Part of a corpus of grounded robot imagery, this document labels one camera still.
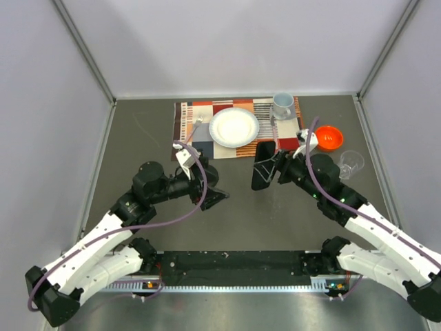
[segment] placemat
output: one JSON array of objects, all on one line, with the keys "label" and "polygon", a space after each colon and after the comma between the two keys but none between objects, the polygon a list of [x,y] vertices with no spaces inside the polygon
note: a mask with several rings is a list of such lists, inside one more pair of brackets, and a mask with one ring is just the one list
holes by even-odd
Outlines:
[{"label": "placemat", "polygon": [[[203,115],[204,120],[193,134],[189,144],[210,159],[230,159],[235,157],[254,157],[259,141],[274,140],[273,130],[269,122],[269,111],[272,99],[235,99],[222,101],[190,101],[178,102],[174,106],[173,140],[184,142],[192,132],[193,124],[198,115]],[[209,122],[213,116],[222,109],[239,107],[252,112],[258,119],[260,130],[257,138],[246,146],[239,148],[226,148],[215,141],[209,134]],[[298,146],[297,131],[303,127],[298,98],[294,97],[295,116],[291,119],[276,121],[278,147],[295,150]]]}]

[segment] white wall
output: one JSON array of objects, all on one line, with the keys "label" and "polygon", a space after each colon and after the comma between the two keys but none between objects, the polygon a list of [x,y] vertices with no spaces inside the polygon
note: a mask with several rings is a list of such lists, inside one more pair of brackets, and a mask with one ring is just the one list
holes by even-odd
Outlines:
[{"label": "white wall", "polygon": [[37,330],[24,275],[72,244],[110,107],[50,1],[3,1],[0,45],[0,328]]},{"label": "white wall", "polygon": [[421,2],[365,106],[405,230],[441,251],[441,2]]},{"label": "white wall", "polygon": [[117,97],[359,91],[409,0],[65,0]]}]

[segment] orange bowl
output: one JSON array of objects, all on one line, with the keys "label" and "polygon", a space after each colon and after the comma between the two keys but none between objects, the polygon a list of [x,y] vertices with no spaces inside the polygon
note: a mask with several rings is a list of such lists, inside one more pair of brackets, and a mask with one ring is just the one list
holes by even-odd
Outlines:
[{"label": "orange bowl", "polygon": [[316,130],[318,148],[324,152],[332,152],[343,144],[343,133],[333,126],[320,126]]}]

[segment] table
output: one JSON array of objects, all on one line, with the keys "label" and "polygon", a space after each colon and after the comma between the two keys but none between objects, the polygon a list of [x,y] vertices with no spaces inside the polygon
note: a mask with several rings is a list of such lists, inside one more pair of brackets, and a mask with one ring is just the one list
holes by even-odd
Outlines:
[{"label": "table", "polygon": [[[170,161],[174,102],[177,100],[118,101],[99,173],[87,228],[94,227],[131,185],[146,161]],[[351,96],[300,97],[305,125],[320,116],[322,125],[340,128],[343,147],[331,153],[356,150],[365,167],[347,184],[387,215],[380,187]],[[157,250],[319,250],[336,235],[370,248],[358,236],[328,220],[316,202],[293,184],[251,191],[253,159],[213,160],[220,174],[218,187],[231,194],[207,212],[168,228],[140,231]],[[154,222],[169,221],[193,205],[180,198],[156,205]],[[108,300],[100,293],[81,309],[79,317]],[[144,305],[122,298],[107,303],[82,324],[64,330],[423,330],[424,321],[394,292],[370,280],[343,303],[328,302],[323,294],[161,294]]]}]

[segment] light blue mug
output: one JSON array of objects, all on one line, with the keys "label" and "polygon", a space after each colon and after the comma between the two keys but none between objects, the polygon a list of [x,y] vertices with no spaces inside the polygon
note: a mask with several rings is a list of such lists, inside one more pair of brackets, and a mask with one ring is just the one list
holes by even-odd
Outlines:
[{"label": "light blue mug", "polygon": [[277,93],[273,97],[273,116],[275,119],[287,119],[291,115],[294,97],[286,92]]}]

